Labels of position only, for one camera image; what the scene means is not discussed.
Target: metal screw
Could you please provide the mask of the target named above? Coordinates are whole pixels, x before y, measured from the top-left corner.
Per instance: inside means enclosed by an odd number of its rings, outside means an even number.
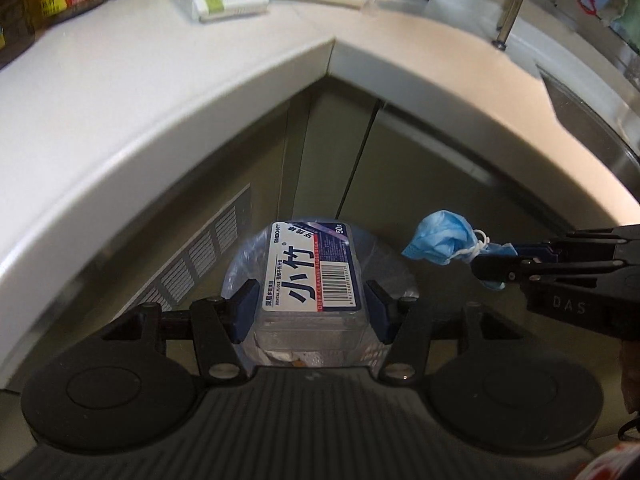
[[[414,367],[406,363],[393,363],[385,366],[385,375],[392,379],[407,380],[415,375]]]
[[[238,368],[235,364],[232,363],[219,363],[217,365],[213,365],[209,368],[209,375],[216,379],[220,379],[223,381],[228,381],[229,379],[233,379],[238,377],[240,373],[240,368]]]

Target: green towel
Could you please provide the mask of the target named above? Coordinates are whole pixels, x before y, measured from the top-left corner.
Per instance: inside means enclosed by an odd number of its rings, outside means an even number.
[[[629,39],[640,46],[640,0],[609,0],[598,14],[605,22],[619,23]]]

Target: stainless steel sink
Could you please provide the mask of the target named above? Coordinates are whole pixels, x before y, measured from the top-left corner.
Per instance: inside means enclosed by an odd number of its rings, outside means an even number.
[[[640,162],[624,140],[584,101],[548,73],[546,91],[562,126],[605,164],[640,202]]]

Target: vent grille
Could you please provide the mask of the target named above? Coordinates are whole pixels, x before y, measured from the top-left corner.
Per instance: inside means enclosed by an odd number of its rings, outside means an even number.
[[[247,185],[203,225],[127,302],[118,316],[140,303],[155,301],[162,310],[180,304],[189,291],[251,229],[251,187]]]

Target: red stripe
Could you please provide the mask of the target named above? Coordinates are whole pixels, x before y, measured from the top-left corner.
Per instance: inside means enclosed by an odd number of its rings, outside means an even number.
[[[318,235],[314,234],[314,255],[316,257],[316,303],[318,312],[322,312],[322,279],[320,276],[320,254],[318,254]]]

